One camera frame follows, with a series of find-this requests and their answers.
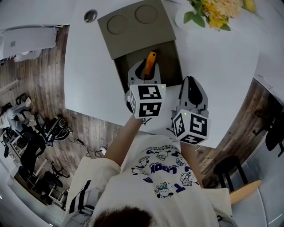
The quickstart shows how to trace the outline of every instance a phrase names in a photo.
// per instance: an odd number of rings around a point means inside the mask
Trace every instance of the white tabletop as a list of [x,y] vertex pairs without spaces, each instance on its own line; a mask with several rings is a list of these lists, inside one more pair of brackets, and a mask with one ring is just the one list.
[[[131,116],[124,102],[124,91],[114,62],[108,53],[97,20],[84,22],[90,9],[98,18],[138,0],[79,0],[68,35],[65,57],[66,108],[98,119],[124,125]],[[259,51],[235,32],[208,32],[208,36],[189,34],[174,24],[179,4],[163,1],[176,35],[176,45],[183,77],[193,76],[207,93],[209,139],[204,146],[217,147],[235,119],[255,73]],[[167,87],[161,116],[141,130],[174,135],[171,110],[178,102],[181,86]]]

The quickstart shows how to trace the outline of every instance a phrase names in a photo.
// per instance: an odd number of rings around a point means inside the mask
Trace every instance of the flower bouquet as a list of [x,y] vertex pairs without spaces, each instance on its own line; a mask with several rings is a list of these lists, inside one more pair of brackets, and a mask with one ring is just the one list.
[[229,18],[240,15],[241,9],[247,9],[255,13],[253,0],[190,0],[194,8],[193,12],[184,14],[184,23],[193,21],[201,27],[205,27],[205,21],[215,30],[230,31]]

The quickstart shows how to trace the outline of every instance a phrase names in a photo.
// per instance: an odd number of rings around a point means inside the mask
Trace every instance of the floor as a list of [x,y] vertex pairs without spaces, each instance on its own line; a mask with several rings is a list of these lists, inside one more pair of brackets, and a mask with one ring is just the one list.
[[[0,96],[0,106],[7,102],[15,104],[15,98],[21,93],[27,93],[32,99],[32,109],[44,117],[52,118],[61,114],[69,123],[76,138],[82,140],[92,151],[100,147],[108,147],[113,138],[119,133],[121,126],[67,110],[64,104],[64,59],[67,44],[68,28],[61,29],[57,38],[57,46],[43,50],[42,55],[35,60],[19,63],[7,62],[0,67],[0,87],[19,79],[19,83]],[[255,136],[252,131],[263,125],[263,120],[255,116],[259,110],[267,116],[269,110],[278,102],[257,81],[253,80],[235,121],[226,136],[216,149],[200,147],[197,151],[205,182],[213,175],[214,166],[223,158],[238,155],[243,162],[254,151],[265,132]],[[47,147],[37,160],[36,169],[45,158],[48,164],[41,171],[51,169],[50,162],[57,168],[63,167],[63,174],[70,178],[61,178],[64,188],[69,188],[72,177],[82,157],[87,153],[86,148],[79,143],[71,143],[68,139],[55,142],[56,147]]]

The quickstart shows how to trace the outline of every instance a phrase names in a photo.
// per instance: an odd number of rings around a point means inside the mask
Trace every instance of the orange handle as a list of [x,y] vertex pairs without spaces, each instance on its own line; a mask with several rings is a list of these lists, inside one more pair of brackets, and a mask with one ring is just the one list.
[[147,61],[146,61],[146,69],[145,69],[145,76],[150,76],[151,70],[156,62],[157,53],[151,51]]

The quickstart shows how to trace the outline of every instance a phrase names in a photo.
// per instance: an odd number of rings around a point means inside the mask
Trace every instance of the circular cutout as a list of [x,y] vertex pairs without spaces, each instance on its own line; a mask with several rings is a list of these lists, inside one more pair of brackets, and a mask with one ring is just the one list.
[[107,22],[107,30],[113,35],[122,34],[127,28],[128,20],[125,16],[115,15]]
[[135,18],[140,23],[153,23],[158,18],[158,10],[151,5],[142,5],[136,9]]
[[91,9],[85,13],[84,21],[86,23],[91,23],[97,18],[97,16],[98,16],[98,12],[95,9]]

